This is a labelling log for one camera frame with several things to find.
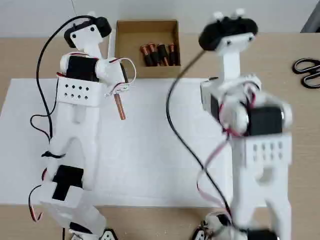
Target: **cardboard box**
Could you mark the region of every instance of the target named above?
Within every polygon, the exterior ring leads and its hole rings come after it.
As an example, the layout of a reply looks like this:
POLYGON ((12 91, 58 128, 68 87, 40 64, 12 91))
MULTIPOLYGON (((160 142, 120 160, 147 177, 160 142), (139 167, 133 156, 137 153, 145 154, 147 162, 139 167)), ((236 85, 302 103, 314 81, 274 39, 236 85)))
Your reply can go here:
MULTIPOLYGON (((116 58, 130 58, 137 70, 137 78, 175 78, 181 67, 146 66, 141 45, 148 43, 171 44, 179 47, 179 27, 177 20, 119 20, 116 25, 115 51, 116 58)), ((132 66, 123 61, 129 78, 133 77, 132 66)))

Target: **white board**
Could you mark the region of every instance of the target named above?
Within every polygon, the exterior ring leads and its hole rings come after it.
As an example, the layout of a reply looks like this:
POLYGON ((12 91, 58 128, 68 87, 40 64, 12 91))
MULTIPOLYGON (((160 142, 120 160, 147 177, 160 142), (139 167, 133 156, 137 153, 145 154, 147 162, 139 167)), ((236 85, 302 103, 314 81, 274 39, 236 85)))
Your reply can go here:
MULTIPOLYGON (((219 125, 203 111, 200 82, 183 79, 172 96, 172 120, 202 161, 224 140, 219 125)), ((51 109, 56 79, 40 81, 51 109)), ((199 166, 170 129, 165 101, 172 79, 137 79, 121 95, 127 119, 121 121, 113 98, 101 110, 100 166, 92 200, 97 205, 204 207, 196 189, 199 166)), ((35 79, 13 79, 0 116, 0 204, 26 204, 33 186, 41 183, 48 159, 41 154, 47 138, 29 123, 33 114, 44 114, 35 79)), ((35 124, 48 129, 47 119, 35 124)), ((64 163, 81 166, 82 153, 72 144, 64 163)), ((231 149, 227 146, 209 172, 230 200, 231 149)), ((203 177, 201 186, 217 196, 203 177)))

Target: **table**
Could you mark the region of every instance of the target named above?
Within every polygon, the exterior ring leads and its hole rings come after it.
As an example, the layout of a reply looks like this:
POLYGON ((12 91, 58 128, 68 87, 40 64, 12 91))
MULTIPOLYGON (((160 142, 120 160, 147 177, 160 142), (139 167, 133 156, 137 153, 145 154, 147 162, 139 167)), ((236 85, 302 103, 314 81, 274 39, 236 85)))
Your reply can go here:
MULTIPOLYGON (((196 34, 183 34, 180 39, 182 67, 199 51, 196 34)), ((34 78, 36 63, 46 38, 0 38, 0 109, 4 103, 11 78, 34 78)), ((292 239, 320 237, 320 104, 319 90, 300 85, 301 76, 291 72, 293 61, 320 58, 320 35, 317 33, 261 33, 252 46, 241 54, 242 72, 255 72, 263 89, 288 101, 293 107, 293 165, 289 174, 289 199, 292 205, 292 239)), ((108 41, 101 46, 106 55, 108 41)), ((54 78, 60 58, 70 52, 63 38, 52 41, 43 57, 41 78, 54 78)), ((216 76, 219 59, 213 53, 204 57, 188 72, 187 77, 216 76)), ((115 229, 120 240, 186 240, 206 208, 127 208, 99 207, 115 229)), ((265 209, 258 209, 256 217, 268 224, 265 209)), ((61 228, 48 216, 35 225, 26 205, 0 205, 1 239, 56 240, 61 228)))

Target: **white robot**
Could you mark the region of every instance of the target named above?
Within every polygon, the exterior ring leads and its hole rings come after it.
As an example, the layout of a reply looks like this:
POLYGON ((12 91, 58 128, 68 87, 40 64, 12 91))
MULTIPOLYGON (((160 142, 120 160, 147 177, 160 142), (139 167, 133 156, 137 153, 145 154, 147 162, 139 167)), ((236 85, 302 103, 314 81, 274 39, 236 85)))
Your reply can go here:
POLYGON ((68 29, 64 38, 71 52, 60 61, 57 87, 55 134, 43 156, 49 157, 39 200, 51 216, 65 229, 82 240, 115 240, 107 229, 106 219, 90 203, 87 191, 94 187, 99 166, 98 133, 100 106, 107 96, 114 95, 120 118, 124 120, 119 93, 128 90, 126 72, 121 60, 103 59, 99 43, 111 32, 104 17, 93 17, 68 29), (78 139, 84 155, 84 166, 74 167, 64 162, 70 142, 78 139))
MULTIPOLYGON (((201 100, 203 109, 232 135, 230 221, 239 228, 251 228, 256 207, 265 202, 275 234, 268 236, 269 233, 263 230, 244 234, 229 227, 227 234, 214 237, 291 240, 288 168, 292 163, 292 137, 284 130, 292 124, 292 110, 286 102, 261 91, 261 81, 255 74, 241 75, 240 52, 249 46, 258 32, 256 23, 242 18, 243 14, 242 9, 232 17, 215 13, 215 21, 207 25, 199 37, 201 47, 221 56, 223 66, 218 79, 201 84, 201 100)), ((206 230, 217 229, 216 219, 210 214, 206 217, 206 230)), ((204 240, 206 237, 202 228, 193 239, 204 240)))

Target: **scissors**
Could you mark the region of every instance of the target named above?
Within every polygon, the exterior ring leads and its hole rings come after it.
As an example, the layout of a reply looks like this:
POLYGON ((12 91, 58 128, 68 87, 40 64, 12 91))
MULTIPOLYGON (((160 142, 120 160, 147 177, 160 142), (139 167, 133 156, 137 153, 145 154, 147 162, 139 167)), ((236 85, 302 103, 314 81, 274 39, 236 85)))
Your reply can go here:
POLYGON ((307 75, 301 79, 301 84, 307 89, 320 89, 320 84, 308 83, 311 79, 315 79, 317 77, 320 77, 320 60, 310 58, 310 57, 301 58, 301 59, 297 60, 292 65, 292 71, 295 74, 309 73, 309 75, 307 75), (312 63, 313 65, 308 66, 306 68, 299 69, 298 65, 300 63, 312 63))

